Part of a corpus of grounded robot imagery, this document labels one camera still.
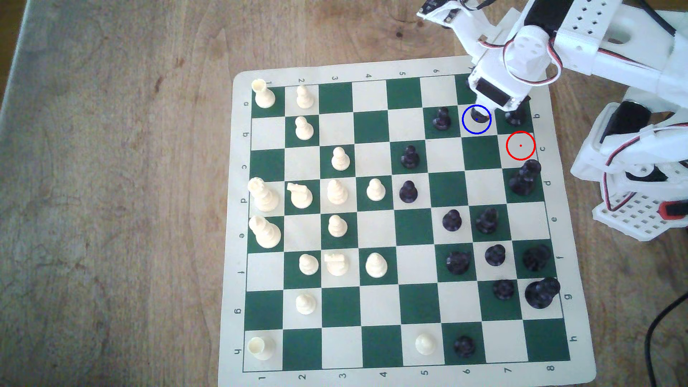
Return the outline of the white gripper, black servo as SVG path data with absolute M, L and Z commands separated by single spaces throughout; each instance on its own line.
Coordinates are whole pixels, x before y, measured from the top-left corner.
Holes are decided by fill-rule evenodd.
M 488 110 L 516 110 L 533 85 L 514 79 L 507 72 L 502 48 L 489 49 L 482 45 L 469 45 L 468 54 L 475 65 L 469 75 L 470 89 L 476 93 L 476 102 Z M 535 82 L 544 79 L 546 45 L 509 45 L 507 63 L 516 66 L 511 73 Z

